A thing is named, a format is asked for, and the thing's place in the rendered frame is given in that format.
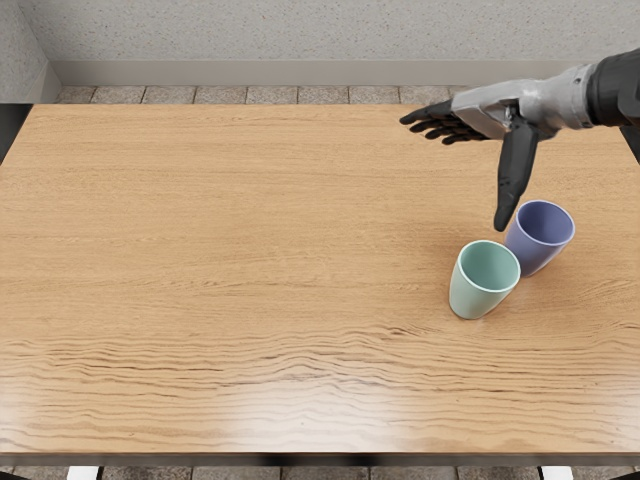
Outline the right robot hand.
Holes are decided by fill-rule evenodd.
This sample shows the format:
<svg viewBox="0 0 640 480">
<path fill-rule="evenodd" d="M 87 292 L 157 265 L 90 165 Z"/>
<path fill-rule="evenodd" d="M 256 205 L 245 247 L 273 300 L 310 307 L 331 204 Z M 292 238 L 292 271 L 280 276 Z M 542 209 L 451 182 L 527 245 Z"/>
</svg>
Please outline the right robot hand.
<svg viewBox="0 0 640 480">
<path fill-rule="evenodd" d="M 502 143 L 493 226 L 504 231 L 526 191 L 538 144 L 562 129 L 593 126 L 584 81 L 592 65 L 548 79 L 509 80 L 455 94 L 400 118 L 413 133 L 444 145 L 496 140 Z"/>
</svg>

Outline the purple cup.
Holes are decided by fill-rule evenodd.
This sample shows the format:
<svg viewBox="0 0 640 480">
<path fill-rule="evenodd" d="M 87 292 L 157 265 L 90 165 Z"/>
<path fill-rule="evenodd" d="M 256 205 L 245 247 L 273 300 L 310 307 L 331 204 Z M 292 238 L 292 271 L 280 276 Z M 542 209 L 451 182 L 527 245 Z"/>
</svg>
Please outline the purple cup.
<svg viewBox="0 0 640 480">
<path fill-rule="evenodd" d="M 519 207 L 504 245 L 516 256 L 521 276 L 529 277 L 551 262 L 574 235 L 574 220 L 564 208 L 531 200 Z"/>
</svg>

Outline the mint green cup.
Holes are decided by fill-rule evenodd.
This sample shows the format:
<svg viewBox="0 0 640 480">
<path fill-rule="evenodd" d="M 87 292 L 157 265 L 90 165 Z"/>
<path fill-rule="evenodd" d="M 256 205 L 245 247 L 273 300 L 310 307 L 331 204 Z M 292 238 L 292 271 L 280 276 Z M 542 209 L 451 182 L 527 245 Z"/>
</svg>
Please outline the mint green cup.
<svg viewBox="0 0 640 480">
<path fill-rule="evenodd" d="M 454 264 L 450 309 L 460 318 L 479 319 L 495 309 L 516 287 L 521 267 L 504 245 L 490 240 L 466 244 Z"/>
</svg>

